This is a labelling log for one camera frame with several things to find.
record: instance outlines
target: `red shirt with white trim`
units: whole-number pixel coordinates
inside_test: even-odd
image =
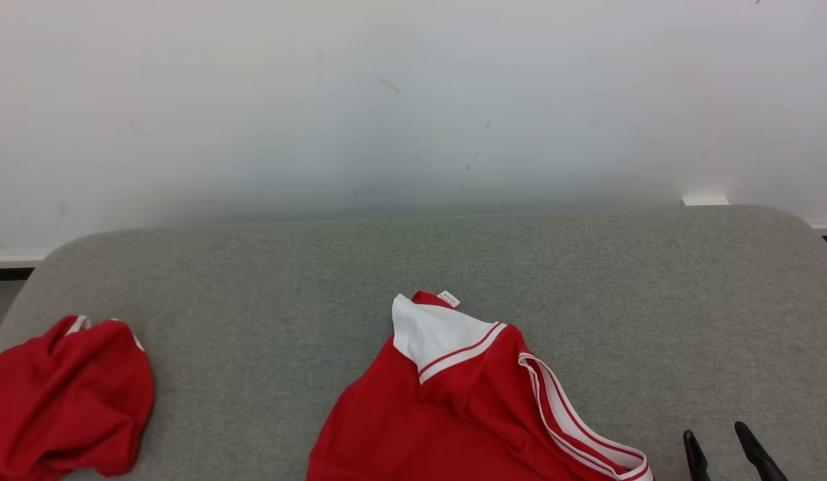
[[[128,326],[64,317],[0,354],[0,481],[129,472],[152,404],[149,361]]]
[[[337,401],[308,481],[652,481],[644,454],[597,435],[515,326],[419,292]]]

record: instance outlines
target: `scuffed white wall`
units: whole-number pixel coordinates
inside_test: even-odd
[[[827,222],[827,1],[0,0],[0,256],[719,192]]]

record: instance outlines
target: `gray table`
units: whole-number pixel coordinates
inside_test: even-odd
[[[126,479],[299,479],[393,297],[417,289],[517,325],[587,424],[660,481],[688,478],[687,428],[715,481],[758,481],[735,420],[791,481],[827,481],[827,246],[760,207],[99,234],[35,271],[0,351],[66,314],[123,319],[157,389]]]

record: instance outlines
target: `red cloth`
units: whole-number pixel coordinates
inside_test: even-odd
[[[579,420],[515,326],[462,319],[429,293],[411,300],[419,307],[404,298],[394,303],[395,337],[410,339],[402,347],[426,358],[406,357],[394,338],[384,344],[325,422],[307,481],[653,479],[640,451]],[[453,349],[458,329],[441,330],[453,321],[486,334]],[[441,342],[453,350],[422,348]]]
[[[116,320],[64,317],[0,354],[0,481],[129,472],[153,404],[146,353]]]

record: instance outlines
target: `white tag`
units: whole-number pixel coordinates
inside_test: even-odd
[[[462,303],[458,300],[458,298],[456,298],[456,296],[451,295],[449,291],[438,293],[438,297],[446,301],[449,305],[451,305],[453,309],[458,307],[458,305]]]

